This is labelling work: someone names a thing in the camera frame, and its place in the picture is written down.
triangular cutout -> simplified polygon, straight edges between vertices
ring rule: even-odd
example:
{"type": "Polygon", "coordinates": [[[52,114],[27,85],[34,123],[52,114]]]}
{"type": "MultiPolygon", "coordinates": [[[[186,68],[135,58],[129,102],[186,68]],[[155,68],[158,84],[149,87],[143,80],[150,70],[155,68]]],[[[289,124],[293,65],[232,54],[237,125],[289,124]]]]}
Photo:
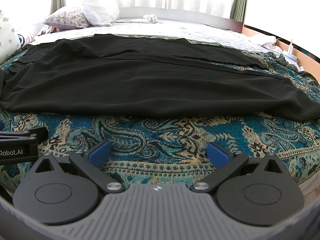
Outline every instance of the triangular cutout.
{"type": "Polygon", "coordinates": [[[265,171],[271,171],[276,173],[281,173],[279,166],[277,165],[275,160],[269,160],[268,164],[264,168],[265,171]]]}
{"type": "Polygon", "coordinates": [[[44,171],[53,171],[53,167],[49,159],[43,159],[38,168],[36,169],[37,173],[44,171]]]}

black fabric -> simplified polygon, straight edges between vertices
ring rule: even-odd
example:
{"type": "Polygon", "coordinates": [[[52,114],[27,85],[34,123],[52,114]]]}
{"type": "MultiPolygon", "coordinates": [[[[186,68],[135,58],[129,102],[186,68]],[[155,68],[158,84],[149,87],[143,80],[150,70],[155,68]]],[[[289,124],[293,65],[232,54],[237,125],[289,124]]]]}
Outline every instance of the black fabric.
{"type": "Polygon", "coordinates": [[[28,50],[0,72],[0,107],[12,112],[143,117],[241,115],[320,118],[320,104],[287,78],[210,62],[259,66],[236,49],[185,39],[111,34],[28,50]]]}

gray ribbed panel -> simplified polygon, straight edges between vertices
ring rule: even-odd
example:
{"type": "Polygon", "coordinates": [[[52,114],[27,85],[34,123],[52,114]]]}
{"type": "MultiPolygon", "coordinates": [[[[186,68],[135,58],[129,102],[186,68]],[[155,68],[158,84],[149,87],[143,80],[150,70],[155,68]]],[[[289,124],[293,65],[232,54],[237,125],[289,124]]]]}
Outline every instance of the gray ribbed panel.
{"type": "Polygon", "coordinates": [[[73,224],[47,227],[66,239],[90,240],[250,240],[269,228],[243,225],[218,209],[208,194],[183,183],[131,184],[107,195],[88,217],[73,224]]]}

wooden bed frame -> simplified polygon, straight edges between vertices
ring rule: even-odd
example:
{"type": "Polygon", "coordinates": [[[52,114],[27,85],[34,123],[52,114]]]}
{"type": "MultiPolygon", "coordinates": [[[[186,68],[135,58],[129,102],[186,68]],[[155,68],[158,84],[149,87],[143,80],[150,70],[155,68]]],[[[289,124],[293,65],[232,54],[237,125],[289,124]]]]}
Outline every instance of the wooden bed frame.
{"type": "MultiPolygon", "coordinates": [[[[261,34],[246,27],[243,27],[242,33],[248,37],[261,34]]],[[[276,46],[279,46],[282,50],[288,50],[289,47],[288,44],[285,44],[282,41],[277,41],[276,46]]],[[[317,81],[320,82],[320,63],[316,62],[314,59],[308,57],[306,54],[297,49],[293,49],[292,54],[298,57],[298,65],[303,66],[305,71],[311,73],[317,79],[317,81]]]]}

white pillow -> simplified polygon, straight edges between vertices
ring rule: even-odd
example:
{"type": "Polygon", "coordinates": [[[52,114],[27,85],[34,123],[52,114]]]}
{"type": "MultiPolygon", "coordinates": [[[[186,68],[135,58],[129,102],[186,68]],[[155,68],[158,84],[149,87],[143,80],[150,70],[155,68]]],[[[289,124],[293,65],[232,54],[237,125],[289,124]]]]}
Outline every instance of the white pillow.
{"type": "Polygon", "coordinates": [[[18,48],[20,40],[9,19],[0,9],[0,64],[7,60],[18,48]]]}
{"type": "Polygon", "coordinates": [[[93,26],[111,26],[120,17],[116,0],[82,0],[82,9],[93,26]]]}

